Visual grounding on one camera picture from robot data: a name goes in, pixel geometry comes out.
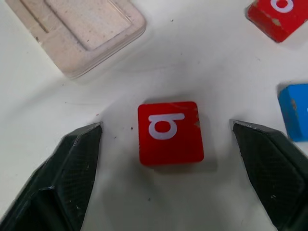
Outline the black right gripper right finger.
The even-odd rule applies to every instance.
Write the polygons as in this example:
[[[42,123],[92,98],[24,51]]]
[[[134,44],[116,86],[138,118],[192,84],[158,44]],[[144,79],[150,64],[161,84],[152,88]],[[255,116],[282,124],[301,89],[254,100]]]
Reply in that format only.
[[[281,131],[235,120],[251,185],[278,231],[308,231],[308,157]]]

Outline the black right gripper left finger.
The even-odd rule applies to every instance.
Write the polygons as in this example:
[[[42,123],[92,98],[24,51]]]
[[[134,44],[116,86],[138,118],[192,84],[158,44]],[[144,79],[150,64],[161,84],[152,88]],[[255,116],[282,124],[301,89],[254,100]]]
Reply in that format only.
[[[0,231],[81,231],[102,136],[102,122],[66,134],[12,202]]]

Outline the blue letter block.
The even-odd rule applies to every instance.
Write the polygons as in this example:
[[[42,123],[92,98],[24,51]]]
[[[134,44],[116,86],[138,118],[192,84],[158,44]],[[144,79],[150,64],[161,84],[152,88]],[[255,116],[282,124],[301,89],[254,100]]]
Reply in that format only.
[[[288,137],[308,142],[308,83],[285,86],[278,101]]]

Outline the red letter b block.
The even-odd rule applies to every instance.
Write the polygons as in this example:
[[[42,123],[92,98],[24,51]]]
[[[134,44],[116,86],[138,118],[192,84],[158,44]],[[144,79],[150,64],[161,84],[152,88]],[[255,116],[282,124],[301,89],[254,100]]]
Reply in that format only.
[[[195,102],[138,107],[139,160],[145,166],[198,163],[204,148]]]

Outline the light wooden tray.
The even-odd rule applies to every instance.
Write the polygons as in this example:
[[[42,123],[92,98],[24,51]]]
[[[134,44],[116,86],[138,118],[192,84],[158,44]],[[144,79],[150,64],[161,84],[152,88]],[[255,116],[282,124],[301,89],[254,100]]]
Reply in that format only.
[[[5,0],[67,77],[80,77],[142,35],[130,0]]]

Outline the red letter o block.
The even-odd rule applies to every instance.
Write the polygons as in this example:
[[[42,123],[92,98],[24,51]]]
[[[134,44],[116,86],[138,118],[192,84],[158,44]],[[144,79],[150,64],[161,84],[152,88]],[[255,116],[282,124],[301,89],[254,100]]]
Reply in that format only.
[[[277,43],[308,22],[308,0],[254,0],[246,17]]]

